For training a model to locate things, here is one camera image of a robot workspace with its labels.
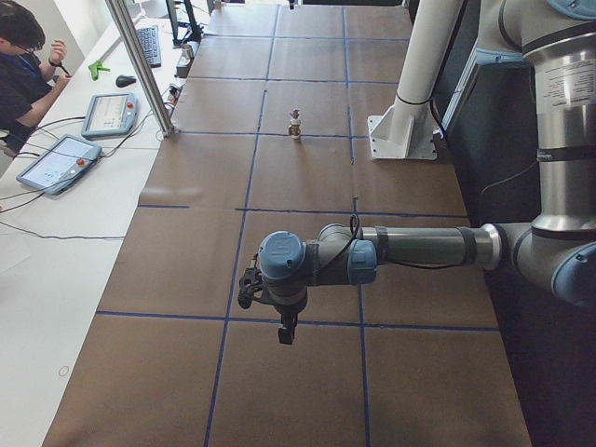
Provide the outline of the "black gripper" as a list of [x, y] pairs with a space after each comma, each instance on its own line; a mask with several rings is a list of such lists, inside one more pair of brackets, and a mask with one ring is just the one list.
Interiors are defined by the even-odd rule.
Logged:
[[[262, 272], [257, 266], [258, 255], [254, 254], [240, 278], [237, 303], [242, 309], [249, 309], [254, 301], [264, 303], [264, 282]], [[282, 313], [278, 327], [278, 341], [283, 345], [292, 345], [295, 336], [296, 315]]]

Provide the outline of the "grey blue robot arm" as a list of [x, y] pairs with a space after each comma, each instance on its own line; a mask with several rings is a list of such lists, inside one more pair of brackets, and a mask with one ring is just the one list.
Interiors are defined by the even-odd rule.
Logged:
[[484, 1], [470, 65], [530, 65], [541, 211], [530, 223], [478, 228], [363, 227], [332, 223], [313, 240], [268, 235], [239, 281], [241, 307], [270, 305], [291, 344], [307, 291], [374, 281], [379, 265], [441, 269], [509, 266], [573, 305], [595, 305], [595, 5], [591, 1]]

